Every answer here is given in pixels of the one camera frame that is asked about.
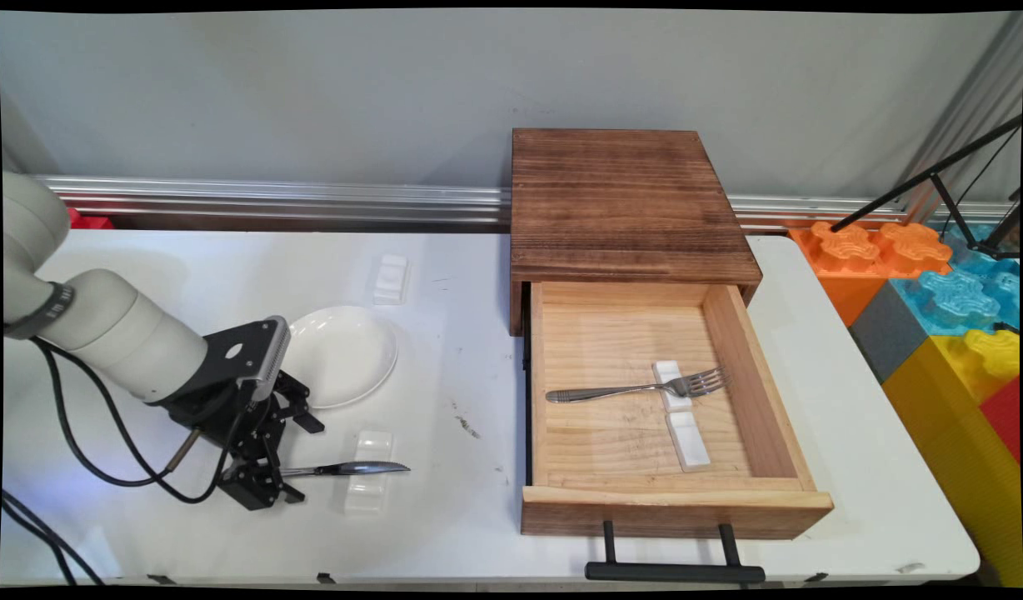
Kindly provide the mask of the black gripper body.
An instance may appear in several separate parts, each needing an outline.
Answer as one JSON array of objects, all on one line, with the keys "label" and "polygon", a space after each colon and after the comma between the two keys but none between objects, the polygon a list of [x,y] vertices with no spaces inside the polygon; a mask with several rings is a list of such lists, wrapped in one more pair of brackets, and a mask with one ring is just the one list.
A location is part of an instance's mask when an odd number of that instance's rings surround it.
[{"label": "black gripper body", "polygon": [[261,446],[257,430],[267,421],[267,400],[259,398],[256,381],[230,378],[201,387],[185,385],[153,405],[230,455],[256,455]]}]

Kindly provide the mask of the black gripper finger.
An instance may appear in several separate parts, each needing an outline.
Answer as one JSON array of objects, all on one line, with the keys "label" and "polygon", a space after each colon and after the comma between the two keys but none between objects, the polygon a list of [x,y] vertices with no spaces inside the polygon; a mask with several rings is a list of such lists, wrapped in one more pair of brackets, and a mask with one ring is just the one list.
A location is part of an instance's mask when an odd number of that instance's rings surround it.
[{"label": "black gripper finger", "polygon": [[314,417],[309,405],[310,388],[287,372],[279,371],[267,381],[268,405],[267,436],[281,436],[286,420],[294,422],[309,434],[325,432],[325,425]]},{"label": "black gripper finger", "polygon": [[269,433],[248,437],[235,447],[232,463],[218,478],[218,489],[248,510],[272,508],[282,498],[302,503],[306,495],[284,482],[277,456],[279,437]]}]

